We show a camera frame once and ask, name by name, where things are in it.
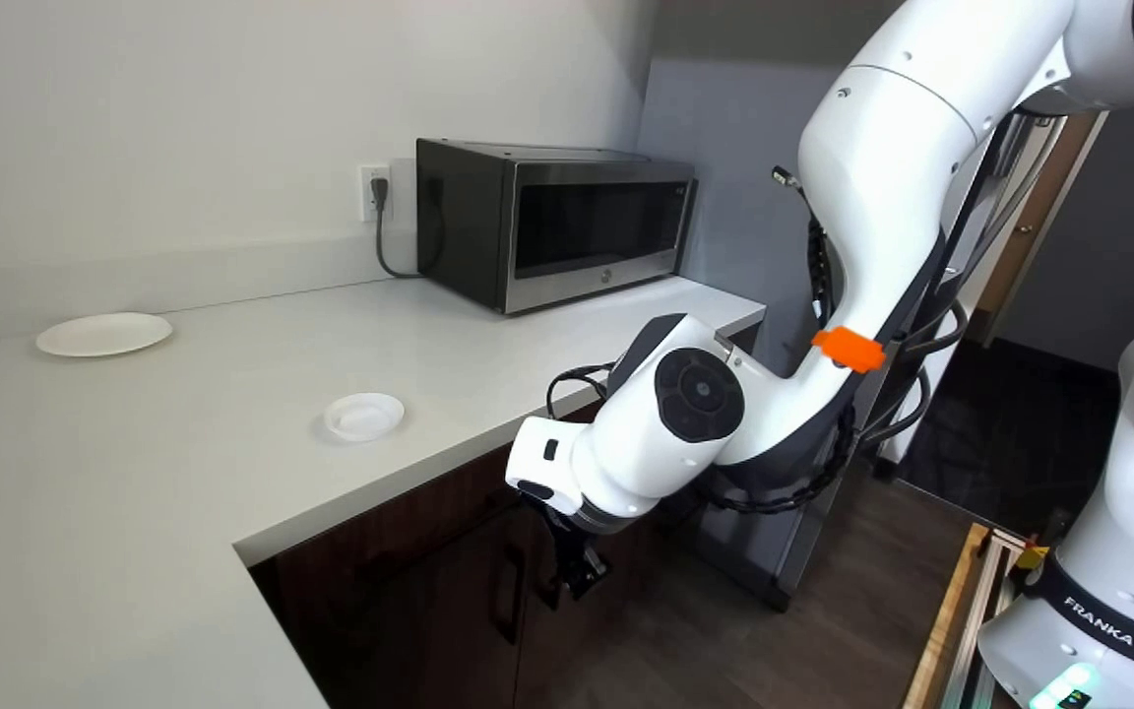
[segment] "electrical outlet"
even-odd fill
[[[360,220],[361,225],[376,225],[378,207],[376,207],[376,187],[370,181],[387,181],[387,203],[381,203],[381,220],[387,220],[387,207],[395,203],[395,163],[389,160],[361,160],[360,163]]]

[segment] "kitchen corner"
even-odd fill
[[[551,374],[667,311],[760,322],[692,280],[520,318],[381,280],[179,311],[97,363],[0,339],[0,706],[324,706],[248,563],[503,446]],[[332,442],[356,388],[407,421]]]

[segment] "microwave window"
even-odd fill
[[[667,253],[680,234],[684,183],[524,183],[515,274]]]

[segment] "small white dish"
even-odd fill
[[[67,318],[34,334],[34,346],[53,359],[117,359],[159,346],[172,334],[172,322],[145,311],[112,311],[92,318]]]
[[[339,442],[370,442],[398,429],[407,418],[407,402],[395,395],[361,388],[334,397],[324,413],[324,423]]]

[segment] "microwave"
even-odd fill
[[[520,316],[677,271],[692,170],[641,153],[418,140],[418,271]]]

